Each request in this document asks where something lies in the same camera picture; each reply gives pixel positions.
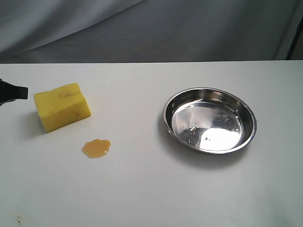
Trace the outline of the yellow sponge block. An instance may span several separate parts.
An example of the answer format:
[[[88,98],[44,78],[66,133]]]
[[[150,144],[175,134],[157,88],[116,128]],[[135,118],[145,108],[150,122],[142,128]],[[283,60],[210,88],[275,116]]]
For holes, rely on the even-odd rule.
[[[47,133],[91,116],[77,83],[34,94],[34,102]]]

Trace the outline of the brown liquid spill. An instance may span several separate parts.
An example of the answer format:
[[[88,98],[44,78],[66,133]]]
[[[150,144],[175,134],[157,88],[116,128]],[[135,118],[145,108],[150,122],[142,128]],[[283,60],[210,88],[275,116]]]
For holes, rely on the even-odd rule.
[[[88,158],[100,158],[107,154],[111,146],[109,140],[95,139],[86,142],[82,147],[81,151]]]

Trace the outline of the grey backdrop cloth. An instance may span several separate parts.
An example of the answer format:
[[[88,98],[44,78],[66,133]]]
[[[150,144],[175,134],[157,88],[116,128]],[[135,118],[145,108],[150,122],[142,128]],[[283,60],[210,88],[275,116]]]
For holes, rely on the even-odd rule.
[[[3,0],[1,63],[283,60],[300,0]]]

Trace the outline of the round stainless steel dish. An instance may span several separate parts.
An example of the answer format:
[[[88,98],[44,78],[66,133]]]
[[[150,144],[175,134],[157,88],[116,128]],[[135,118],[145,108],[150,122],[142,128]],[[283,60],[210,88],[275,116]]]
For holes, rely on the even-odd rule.
[[[237,96],[209,87],[174,94],[162,112],[167,132],[181,145],[211,155],[247,146],[257,132],[257,120]]]

